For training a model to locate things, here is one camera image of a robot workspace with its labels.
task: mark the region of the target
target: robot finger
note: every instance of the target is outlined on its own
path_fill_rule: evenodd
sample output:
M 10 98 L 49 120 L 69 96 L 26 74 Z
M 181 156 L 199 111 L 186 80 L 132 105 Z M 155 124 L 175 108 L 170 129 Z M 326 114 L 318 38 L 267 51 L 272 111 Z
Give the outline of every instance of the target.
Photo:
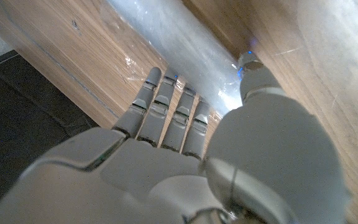
M 195 95 L 196 93 L 192 90 L 192 87 L 186 84 L 165 133 L 161 144 L 162 148 L 171 149 L 175 152 L 180 151 Z
M 135 97 L 135 100 L 124 115 L 121 116 L 117 123 L 112 127 L 113 129 L 126 134 L 129 138 L 134 138 L 136 136 L 160 79 L 161 70 L 157 67 L 152 68 L 146 81 L 143 83 L 142 88 Z
M 167 72 L 165 72 L 160 88 L 150 106 L 150 111 L 140 129 L 137 140 L 148 142 L 153 147 L 157 147 L 177 79 L 178 76 L 172 70 L 168 69 Z
M 201 160 L 204 149 L 205 134 L 208 125 L 209 104 L 200 98 L 187 132 L 182 154 Z

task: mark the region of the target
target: white robotic hand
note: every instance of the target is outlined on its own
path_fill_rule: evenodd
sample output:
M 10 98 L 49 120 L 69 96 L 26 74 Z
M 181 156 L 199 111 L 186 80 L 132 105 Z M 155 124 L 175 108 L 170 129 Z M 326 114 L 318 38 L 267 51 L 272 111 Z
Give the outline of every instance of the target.
M 209 106 L 198 103 L 185 137 L 188 85 L 157 148 L 177 76 L 168 70 L 153 100 L 153 68 L 112 130 L 81 133 L 21 175 L 0 201 L 0 223 L 344 223 L 330 138 L 254 54 L 240 66 L 244 106 L 225 115 L 205 158 Z

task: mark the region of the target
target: dark floor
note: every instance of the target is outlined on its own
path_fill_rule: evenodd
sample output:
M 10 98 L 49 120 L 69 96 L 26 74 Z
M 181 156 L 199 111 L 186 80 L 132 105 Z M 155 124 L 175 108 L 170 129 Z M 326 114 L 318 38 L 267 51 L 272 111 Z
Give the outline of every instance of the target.
M 15 51 L 0 57 L 0 199 L 34 159 L 97 126 Z

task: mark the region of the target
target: wood grain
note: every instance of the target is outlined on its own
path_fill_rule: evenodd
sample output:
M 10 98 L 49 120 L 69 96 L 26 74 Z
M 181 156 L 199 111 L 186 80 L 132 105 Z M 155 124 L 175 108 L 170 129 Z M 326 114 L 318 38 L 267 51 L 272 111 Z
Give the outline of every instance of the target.
M 347 220 L 358 223 L 358 1 L 183 2 L 233 56 L 253 50 L 319 118 L 352 194 Z
M 233 56 L 253 50 L 319 118 L 353 195 L 347 219 L 358 223 L 358 0 L 184 3 Z M 105 128 L 129 106 L 149 69 L 167 66 L 104 0 L 0 0 L 0 35 Z M 179 97 L 180 84 L 172 108 Z
M 0 0 L 0 35 L 104 128 L 125 112 L 152 67 L 167 67 L 105 0 Z M 175 87 L 164 131 L 185 82 Z

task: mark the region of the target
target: wooden surface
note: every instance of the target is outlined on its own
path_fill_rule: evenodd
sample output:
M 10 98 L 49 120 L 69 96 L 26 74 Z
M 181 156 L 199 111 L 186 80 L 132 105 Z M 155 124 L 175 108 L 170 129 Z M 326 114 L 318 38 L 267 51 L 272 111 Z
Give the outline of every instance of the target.
M 253 50 L 317 115 L 340 155 L 358 223 L 358 1 L 184 0 L 238 57 Z
M 353 195 L 347 219 L 358 223 L 358 1 L 185 4 L 235 57 L 253 50 L 285 91 L 319 118 Z M 0 35 L 105 128 L 123 114 L 150 68 L 166 68 L 104 0 L 0 0 Z

